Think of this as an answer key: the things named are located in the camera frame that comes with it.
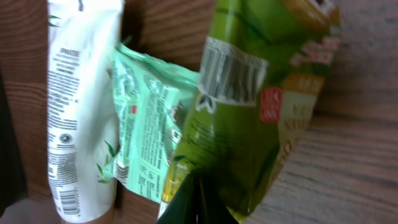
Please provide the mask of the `white tube with gold cap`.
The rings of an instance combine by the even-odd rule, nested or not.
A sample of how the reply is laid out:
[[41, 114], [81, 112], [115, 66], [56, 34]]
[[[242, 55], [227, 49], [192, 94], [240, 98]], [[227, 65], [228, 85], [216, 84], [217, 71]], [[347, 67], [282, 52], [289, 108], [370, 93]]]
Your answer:
[[118, 149], [113, 53], [123, 0], [49, 0], [47, 174], [64, 223], [111, 223]]

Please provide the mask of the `green yellow snack packet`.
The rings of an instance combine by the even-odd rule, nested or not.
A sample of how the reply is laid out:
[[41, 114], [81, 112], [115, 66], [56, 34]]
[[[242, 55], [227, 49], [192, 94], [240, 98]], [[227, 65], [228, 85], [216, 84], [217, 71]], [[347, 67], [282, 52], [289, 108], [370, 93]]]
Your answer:
[[340, 46], [331, 1], [217, 1], [170, 169], [225, 169], [243, 222], [307, 129]]

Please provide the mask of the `teal snack packet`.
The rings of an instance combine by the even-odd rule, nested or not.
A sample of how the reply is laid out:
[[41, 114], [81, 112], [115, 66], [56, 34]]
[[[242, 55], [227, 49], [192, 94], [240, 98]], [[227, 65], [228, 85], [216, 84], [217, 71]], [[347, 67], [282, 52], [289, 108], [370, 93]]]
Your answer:
[[119, 151], [103, 169], [131, 192], [159, 203], [199, 74], [120, 45], [113, 67]]

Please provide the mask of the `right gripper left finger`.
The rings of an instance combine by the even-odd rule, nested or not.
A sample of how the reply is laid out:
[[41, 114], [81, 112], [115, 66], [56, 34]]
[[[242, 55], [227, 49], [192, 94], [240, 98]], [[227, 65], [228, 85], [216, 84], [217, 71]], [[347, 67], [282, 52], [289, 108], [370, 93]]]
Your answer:
[[27, 197], [27, 184], [1, 77], [1, 216], [7, 207]]

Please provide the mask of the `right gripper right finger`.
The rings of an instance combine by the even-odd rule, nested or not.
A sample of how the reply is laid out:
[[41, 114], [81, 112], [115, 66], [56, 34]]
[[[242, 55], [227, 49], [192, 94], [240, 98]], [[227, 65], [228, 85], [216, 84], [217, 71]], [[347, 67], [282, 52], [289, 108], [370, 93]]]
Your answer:
[[170, 169], [157, 223], [237, 223], [228, 207], [239, 207], [238, 196], [239, 180], [225, 169]]

